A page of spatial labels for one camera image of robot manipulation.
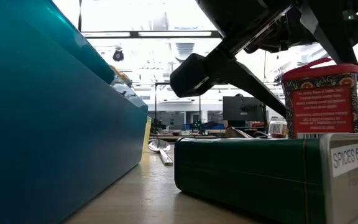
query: table surface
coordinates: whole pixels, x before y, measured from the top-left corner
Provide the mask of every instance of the table surface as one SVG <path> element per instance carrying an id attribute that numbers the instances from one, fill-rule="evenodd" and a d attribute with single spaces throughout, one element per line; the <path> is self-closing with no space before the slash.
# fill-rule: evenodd
<path id="1" fill-rule="evenodd" d="M 175 160 L 173 150 L 168 153 Z M 181 193 L 175 186 L 173 166 L 164 166 L 159 154 L 144 152 L 138 166 L 65 223 L 272 224 L 243 213 Z"/>

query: metal pole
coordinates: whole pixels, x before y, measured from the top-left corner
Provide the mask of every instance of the metal pole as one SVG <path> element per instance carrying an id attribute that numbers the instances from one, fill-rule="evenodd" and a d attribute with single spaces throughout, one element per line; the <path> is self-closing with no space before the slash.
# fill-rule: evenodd
<path id="1" fill-rule="evenodd" d="M 266 80 L 266 50 L 265 50 L 265 62 L 264 62 L 264 81 Z"/>
<path id="2" fill-rule="evenodd" d="M 262 105 L 262 112 L 264 114 L 264 133 L 268 133 L 269 126 L 267 125 L 267 111 L 266 111 L 266 105 Z"/>
<path id="3" fill-rule="evenodd" d="M 155 83 L 155 92 L 154 92 L 154 122 L 157 125 L 157 83 Z"/>
<path id="4" fill-rule="evenodd" d="M 198 96 L 198 113 L 200 114 L 200 124 L 201 124 L 201 95 Z"/>
<path id="5" fill-rule="evenodd" d="M 80 32 L 81 32 L 81 30 L 82 30 L 81 8 L 82 8 L 82 0 L 80 0 L 80 15 L 78 16 L 78 30 L 79 30 Z"/>

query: yellow object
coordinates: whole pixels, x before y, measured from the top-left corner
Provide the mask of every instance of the yellow object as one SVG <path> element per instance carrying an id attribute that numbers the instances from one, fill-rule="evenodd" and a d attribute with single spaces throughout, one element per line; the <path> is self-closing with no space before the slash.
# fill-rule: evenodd
<path id="1" fill-rule="evenodd" d="M 116 67 L 110 65 L 110 68 L 123 80 L 129 87 L 132 85 L 132 80 L 128 78 L 125 73 L 120 72 Z"/>
<path id="2" fill-rule="evenodd" d="M 143 152 L 146 152 L 149 148 L 149 137 L 150 137 L 151 127 L 152 127 L 152 118 L 148 116 L 146 122 L 146 129 L 144 130 Z"/>

